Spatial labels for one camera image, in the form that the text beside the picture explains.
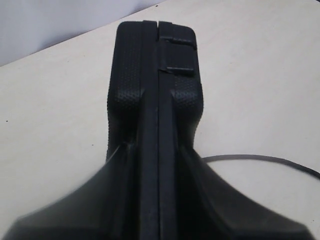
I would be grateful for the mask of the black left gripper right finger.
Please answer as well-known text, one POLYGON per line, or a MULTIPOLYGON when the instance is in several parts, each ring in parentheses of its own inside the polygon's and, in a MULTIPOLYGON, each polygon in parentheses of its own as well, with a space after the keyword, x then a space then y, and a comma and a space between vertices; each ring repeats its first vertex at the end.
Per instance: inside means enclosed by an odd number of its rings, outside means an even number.
POLYGON ((308 228, 249 199, 190 148, 159 147, 162 240, 311 240, 308 228))

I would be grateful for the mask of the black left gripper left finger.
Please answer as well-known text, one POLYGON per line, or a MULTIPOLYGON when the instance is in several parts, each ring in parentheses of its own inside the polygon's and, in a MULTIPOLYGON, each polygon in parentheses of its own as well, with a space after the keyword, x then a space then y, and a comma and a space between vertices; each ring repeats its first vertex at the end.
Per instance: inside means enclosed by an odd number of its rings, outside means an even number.
POLYGON ((158 144, 121 144, 85 184, 18 219, 7 240, 158 240, 158 144))

